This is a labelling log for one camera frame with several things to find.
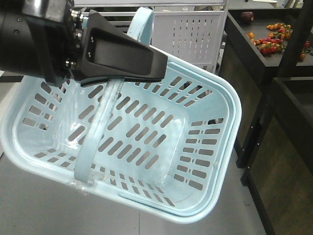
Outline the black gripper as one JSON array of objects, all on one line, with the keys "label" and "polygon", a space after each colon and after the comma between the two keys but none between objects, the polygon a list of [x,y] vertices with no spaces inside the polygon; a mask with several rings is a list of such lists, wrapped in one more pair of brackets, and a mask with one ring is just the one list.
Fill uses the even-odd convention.
[{"label": "black gripper", "polygon": [[59,87],[72,70],[82,86],[113,78],[159,82],[165,77],[167,55],[123,33],[100,13],[90,12],[83,33],[84,16],[72,0],[25,0],[22,14],[49,85]]}]

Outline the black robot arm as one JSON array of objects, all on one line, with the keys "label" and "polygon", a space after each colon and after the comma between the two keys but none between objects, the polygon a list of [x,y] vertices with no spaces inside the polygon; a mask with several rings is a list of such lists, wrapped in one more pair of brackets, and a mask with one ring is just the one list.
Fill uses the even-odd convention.
[{"label": "black robot arm", "polygon": [[3,0],[0,3],[0,68],[61,86],[83,87],[111,79],[159,82],[168,57],[133,39],[90,11],[87,24],[72,0]]}]

